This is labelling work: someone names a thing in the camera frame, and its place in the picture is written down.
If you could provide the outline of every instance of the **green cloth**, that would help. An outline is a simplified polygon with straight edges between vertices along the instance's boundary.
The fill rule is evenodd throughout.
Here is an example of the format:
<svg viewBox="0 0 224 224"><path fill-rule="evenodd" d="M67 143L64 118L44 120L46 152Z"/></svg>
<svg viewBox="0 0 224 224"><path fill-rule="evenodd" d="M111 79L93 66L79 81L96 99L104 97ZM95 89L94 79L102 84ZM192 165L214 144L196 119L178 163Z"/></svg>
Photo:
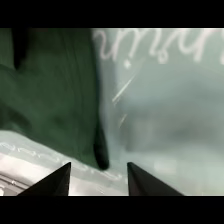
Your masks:
<svg viewBox="0 0 224 224"><path fill-rule="evenodd" d="M0 43L7 43L0 44L0 63L7 59L0 65L0 128L107 168L90 30L32 28L27 35L26 56L15 69L12 32L0 29Z"/></svg>

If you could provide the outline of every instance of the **black pointed object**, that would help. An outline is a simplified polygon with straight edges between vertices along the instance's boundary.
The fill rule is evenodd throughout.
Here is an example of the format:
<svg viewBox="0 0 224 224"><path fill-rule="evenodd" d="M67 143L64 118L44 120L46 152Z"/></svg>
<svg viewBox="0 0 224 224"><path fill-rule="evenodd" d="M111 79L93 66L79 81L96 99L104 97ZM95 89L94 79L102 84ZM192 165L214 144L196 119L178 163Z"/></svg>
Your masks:
<svg viewBox="0 0 224 224"><path fill-rule="evenodd" d="M71 163L51 173L18 196L68 196Z"/></svg>
<svg viewBox="0 0 224 224"><path fill-rule="evenodd" d="M183 196L134 163L128 163L129 196Z"/></svg>

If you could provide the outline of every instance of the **green towel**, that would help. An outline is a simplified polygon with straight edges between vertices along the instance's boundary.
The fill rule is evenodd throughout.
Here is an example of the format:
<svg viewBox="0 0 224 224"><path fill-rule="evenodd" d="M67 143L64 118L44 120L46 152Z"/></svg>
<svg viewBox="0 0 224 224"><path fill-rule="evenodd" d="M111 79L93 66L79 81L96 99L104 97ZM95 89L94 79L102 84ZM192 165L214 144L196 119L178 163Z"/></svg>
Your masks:
<svg viewBox="0 0 224 224"><path fill-rule="evenodd" d="M0 43L4 41L6 48L0 52L0 128L90 166L107 168L90 30L28 29L19 66L12 62L15 50L18 57L22 47L15 47L19 42L14 41L13 52L12 39L17 37L12 35L16 34L0 29Z"/></svg>

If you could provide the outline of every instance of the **dark green fabric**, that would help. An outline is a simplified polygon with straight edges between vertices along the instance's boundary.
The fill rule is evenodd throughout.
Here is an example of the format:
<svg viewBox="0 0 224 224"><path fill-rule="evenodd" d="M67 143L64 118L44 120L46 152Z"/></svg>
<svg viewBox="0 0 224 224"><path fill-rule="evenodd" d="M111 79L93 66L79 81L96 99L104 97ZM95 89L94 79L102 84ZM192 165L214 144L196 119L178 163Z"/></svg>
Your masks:
<svg viewBox="0 0 224 224"><path fill-rule="evenodd" d="M35 28L27 35L26 57L19 68L0 65L0 128L98 167L106 148L98 147L96 140L98 99L90 30Z"/></svg>

